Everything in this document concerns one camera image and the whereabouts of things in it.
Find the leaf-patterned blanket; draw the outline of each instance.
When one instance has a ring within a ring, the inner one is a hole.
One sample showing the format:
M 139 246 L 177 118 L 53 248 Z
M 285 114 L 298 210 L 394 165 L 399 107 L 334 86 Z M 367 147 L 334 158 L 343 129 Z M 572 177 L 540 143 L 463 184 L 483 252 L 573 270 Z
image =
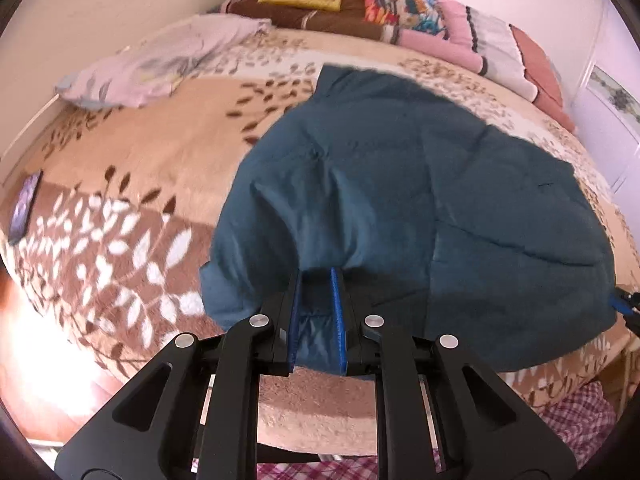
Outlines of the leaf-patterned blanket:
M 198 269 L 240 160 L 313 92 L 326 62 L 409 77 L 506 134 L 571 163 L 609 236 L 616 281 L 640 285 L 640 262 L 610 190 L 584 148 L 540 110 L 490 81 L 398 46 L 274 30 L 201 64 L 175 94 L 140 109 L 70 108 L 22 168 L 42 168 L 28 233 L 8 269 L 34 307 L 122 380 L 178 332 L 220 333 L 204 316 Z M 3 240 L 17 199 L 2 206 Z M 558 402 L 629 344 L 623 323 L 578 351 L 504 374 L 531 406 Z M 373 384 L 297 368 L 262 378 L 260 441 L 311 452 L 376 450 Z

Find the blue fabric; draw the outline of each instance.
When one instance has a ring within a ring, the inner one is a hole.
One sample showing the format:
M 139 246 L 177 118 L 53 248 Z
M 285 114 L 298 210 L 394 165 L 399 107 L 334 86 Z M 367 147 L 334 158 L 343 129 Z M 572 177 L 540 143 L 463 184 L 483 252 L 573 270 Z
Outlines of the blue fabric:
M 412 81 L 333 66 L 242 161 L 204 305 L 228 329 L 296 269 L 329 267 L 385 320 L 454 334 L 495 370 L 615 321 L 609 241 L 571 165 Z M 300 301 L 297 363 L 339 374 L 330 293 Z

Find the pink plaid fabric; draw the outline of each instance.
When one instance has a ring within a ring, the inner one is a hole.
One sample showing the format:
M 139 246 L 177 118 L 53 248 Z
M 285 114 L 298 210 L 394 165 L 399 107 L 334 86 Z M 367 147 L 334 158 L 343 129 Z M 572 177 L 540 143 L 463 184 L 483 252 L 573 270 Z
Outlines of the pink plaid fabric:
M 616 413 L 605 400 L 599 382 L 585 384 L 574 394 L 547 408 L 540 417 L 574 452 L 582 467 L 600 448 L 616 423 Z M 434 450 L 436 470 L 440 457 Z M 376 480 L 378 459 L 361 456 L 334 462 L 258 464 L 258 480 Z

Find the bed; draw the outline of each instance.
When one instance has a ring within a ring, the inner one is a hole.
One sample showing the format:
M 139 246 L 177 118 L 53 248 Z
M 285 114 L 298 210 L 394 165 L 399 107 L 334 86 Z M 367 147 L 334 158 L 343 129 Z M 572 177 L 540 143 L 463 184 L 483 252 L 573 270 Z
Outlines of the bed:
M 21 171 L 44 170 L 27 235 L 7 243 L 22 183 L 2 204 L 2 257 L 33 306 L 122 381 L 204 315 L 198 270 L 243 156 L 314 92 L 324 64 L 411 78 L 506 134 L 570 163 L 606 230 L 616 283 L 640 286 L 640 258 L 606 182 L 578 140 L 531 102 L 448 62 L 363 38 L 275 28 L 200 63 L 145 107 L 68 107 Z M 502 375 L 532 408 L 559 402 L 632 343 L 622 318 L 580 349 Z M 258 438 L 291 450 L 374 454 L 373 384 L 297 368 L 262 378 Z

